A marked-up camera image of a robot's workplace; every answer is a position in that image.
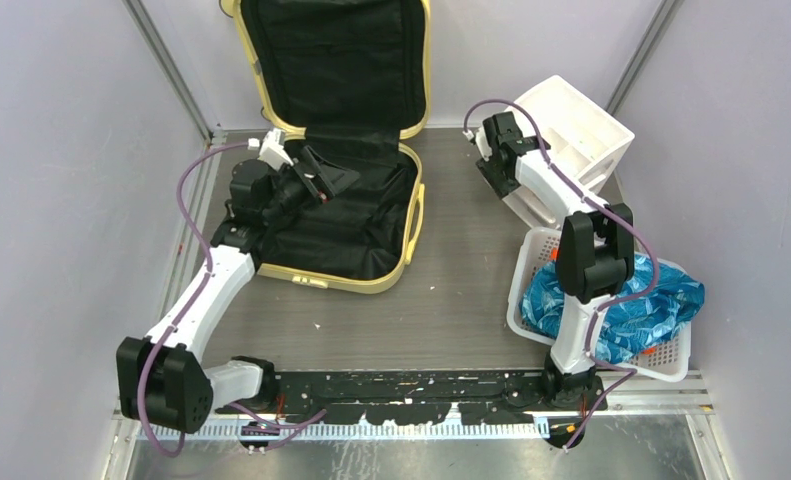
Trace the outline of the yellow hard-shell suitcase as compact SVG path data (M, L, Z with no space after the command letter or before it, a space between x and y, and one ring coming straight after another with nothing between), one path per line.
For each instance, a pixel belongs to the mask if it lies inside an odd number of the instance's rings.
M424 219L418 154L429 115L425 1L224 1L254 73L264 116L360 173L332 201L266 230L258 274L376 294L412 262Z

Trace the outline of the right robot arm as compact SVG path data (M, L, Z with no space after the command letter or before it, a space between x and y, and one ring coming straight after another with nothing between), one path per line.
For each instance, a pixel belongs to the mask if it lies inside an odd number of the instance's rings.
M634 274L632 212L567 176L550 158L547 141L538 131L526 135L511 111L486 118L472 142L481 155L476 166L499 199L527 220L539 199L561 223L554 268L562 313L538 390L551 407L567 409L597 390L605 311Z

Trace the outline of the white divided organizer tray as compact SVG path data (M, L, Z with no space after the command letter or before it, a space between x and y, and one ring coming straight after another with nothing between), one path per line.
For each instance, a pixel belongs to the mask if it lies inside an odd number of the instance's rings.
M514 115L528 150L514 157L518 188L502 201L527 226L558 229L571 214L561 208L561 202L576 202L579 196L547 168L531 140L534 130L538 129L546 142L551 163L594 200L635 134L559 75L539 82L515 103L528 112L523 115L513 107L507 109Z

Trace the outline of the blue patterned garment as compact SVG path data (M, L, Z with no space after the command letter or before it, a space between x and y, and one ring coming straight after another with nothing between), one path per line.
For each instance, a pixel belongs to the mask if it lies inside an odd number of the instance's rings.
M703 307L705 286L701 282L664 262L659 268L658 282L649 294L607 310L595 349L599 360L625 363L672 340ZM532 330L554 339L563 305L555 263L550 261L536 271L517 309Z

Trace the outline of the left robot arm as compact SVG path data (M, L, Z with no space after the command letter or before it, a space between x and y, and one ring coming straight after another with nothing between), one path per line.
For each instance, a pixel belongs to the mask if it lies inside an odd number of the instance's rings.
M237 164L226 214L204 262L165 316L143 337L127 337L116 351L122 414L148 425L196 433L214 410L232 402L255 413L278 399L271 362L237 356L206 369L205 347L232 300L258 273L267 228L332 201L360 178L310 147L289 156L280 147Z

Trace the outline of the white perforated plastic basket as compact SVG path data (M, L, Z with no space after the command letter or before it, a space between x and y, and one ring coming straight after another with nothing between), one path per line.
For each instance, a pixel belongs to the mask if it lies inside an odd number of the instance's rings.
M507 323L529 340L552 345L564 294L554 269L560 235L537 227L526 235L508 295ZM704 286L661 259L655 290L610 308L596 344L597 357L640 376L679 382L688 372L691 321L704 303Z

